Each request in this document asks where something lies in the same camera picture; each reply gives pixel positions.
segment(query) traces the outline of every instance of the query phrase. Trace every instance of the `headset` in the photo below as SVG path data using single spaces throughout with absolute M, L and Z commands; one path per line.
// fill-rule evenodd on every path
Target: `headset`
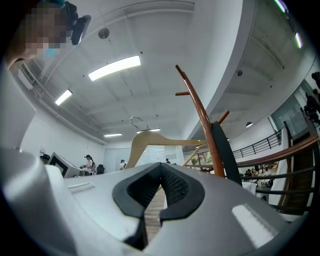
M 77 7 L 66 0 L 42 0 L 41 2 L 50 2 L 58 4 L 61 9 L 65 10 L 68 18 L 68 26 L 71 30 L 71 42 L 74 46 L 78 45 L 84 38 L 89 23 L 90 15 L 78 16 Z

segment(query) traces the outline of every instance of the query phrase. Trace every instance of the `hanger hook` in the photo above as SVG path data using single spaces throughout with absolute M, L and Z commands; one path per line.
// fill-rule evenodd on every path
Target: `hanger hook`
M 139 132 L 141 132 L 140 128 L 139 128 L 138 126 L 136 126 L 134 123 L 132 123 L 131 119 L 133 119 L 133 118 L 137 118 L 137 119 L 139 119 L 139 120 L 141 120 L 141 121 L 143 121 L 143 120 L 142 120 L 140 117 L 136 117 L 136 116 L 132 116 L 132 117 L 130 118 L 130 123 L 131 123 L 134 127 L 136 127 L 136 128 L 139 130 Z

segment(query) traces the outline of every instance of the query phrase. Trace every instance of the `rectangular ceiling light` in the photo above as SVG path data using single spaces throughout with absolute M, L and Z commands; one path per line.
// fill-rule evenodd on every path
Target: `rectangular ceiling light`
M 137 131 L 136 133 L 137 133 L 137 134 L 139 134 L 139 133 L 141 133 L 141 132 L 145 132 L 145 131 L 149 131 L 149 132 L 159 132 L 159 131 L 160 131 L 160 129 L 139 130 L 139 131 Z
M 72 91 L 70 91 L 69 89 L 66 90 L 56 101 L 55 104 L 57 104 L 58 106 L 64 102 L 66 99 L 68 99 L 70 96 L 72 95 Z
M 286 8 L 284 7 L 284 5 L 282 4 L 282 2 L 280 0 L 274 0 L 276 2 L 276 4 L 280 7 L 281 11 L 283 11 L 284 13 L 286 12 Z
M 89 77 L 92 81 L 97 80 L 99 78 L 102 78 L 106 75 L 109 75 L 111 73 L 120 71 L 120 70 L 125 70 L 129 69 L 132 67 L 140 66 L 140 58 L 139 56 L 133 56 L 129 58 L 124 58 L 122 60 L 116 61 L 114 63 L 105 65 L 96 71 L 93 71 L 89 74 Z
M 296 43 L 298 44 L 298 47 L 301 48 L 302 42 L 301 42 L 301 38 L 300 38 L 299 33 L 295 33 L 295 40 L 296 40 Z
M 104 137 L 116 137 L 116 136 L 122 136 L 122 133 L 114 133 L 114 134 L 106 134 Z

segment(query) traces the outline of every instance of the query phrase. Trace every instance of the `ceiling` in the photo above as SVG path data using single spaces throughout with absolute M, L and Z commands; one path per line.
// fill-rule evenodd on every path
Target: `ceiling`
M 225 110 L 230 114 L 221 124 L 224 133 L 231 140 L 246 131 L 246 123 L 257 123 L 265 116 L 255 114 L 259 101 L 281 88 L 275 86 L 283 70 L 290 64 L 293 55 L 299 54 L 295 34 L 274 1 L 256 2 L 255 18 L 250 38 L 236 72 L 222 97 L 208 114 L 212 122 Z M 279 102 L 269 101 L 270 107 Z M 192 137 L 205 139 L 202 127 Z M 186 147 L 184 152 L 193 151 Z
M 79 15 L 91 15 L 85 38 L 77 46 L 68 42 L 54 55 L 45 53 L 27 62 L 51 100 L 70 88 L 72 96 L 61 109 L 101 135 L 122 133 L 106 142 L 130 141 L 137 129 L 160 128 L 175 137 L 181 133 L 177 116 L 185 91 L 175 65 L 188 56 L 187 34 L 193 1 L 71 0 Z M 100 39 L 106 27 L 110 35 Z M 88 74 L 106 64 L 139 55 L 141 66 L 91 81 Z

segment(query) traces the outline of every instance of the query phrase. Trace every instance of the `monitor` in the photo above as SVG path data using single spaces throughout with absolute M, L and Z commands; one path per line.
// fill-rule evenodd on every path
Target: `monitor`
M 64 178 L 72 178 L 74 175 L 79 176 L 81 171 L 80 168 L 76 167 L 56 152 L 53 152 L 51 155 L 48 165 L 57 167 Z

